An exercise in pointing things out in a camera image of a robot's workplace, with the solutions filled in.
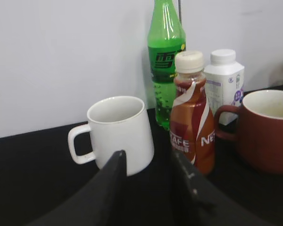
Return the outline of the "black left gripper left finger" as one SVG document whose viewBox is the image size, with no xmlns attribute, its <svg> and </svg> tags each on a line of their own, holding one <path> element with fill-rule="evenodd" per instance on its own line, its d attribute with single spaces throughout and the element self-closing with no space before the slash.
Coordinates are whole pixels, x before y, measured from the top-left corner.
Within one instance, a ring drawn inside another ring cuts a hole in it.
<svg viewBox="0 0 283 226">
<path fill-rule="evenodd" d="M 127 177 L 126 153 L 112 154 L 102 169 L 77 193 L 29 226 L 105 226 Z"/>
</svg>

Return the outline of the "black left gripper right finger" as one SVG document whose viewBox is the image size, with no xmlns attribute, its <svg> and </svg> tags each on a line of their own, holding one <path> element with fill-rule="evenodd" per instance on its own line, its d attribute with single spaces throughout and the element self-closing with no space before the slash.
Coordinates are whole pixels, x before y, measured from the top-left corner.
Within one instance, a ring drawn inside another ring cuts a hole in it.
<svg viewBox="0 0 283 226">
<path fill-rule="evenodd" d="M 178 151 L 171 152 L 171 204 L 178 226 L 268 226 L 218 190 Z"/>
</svg>

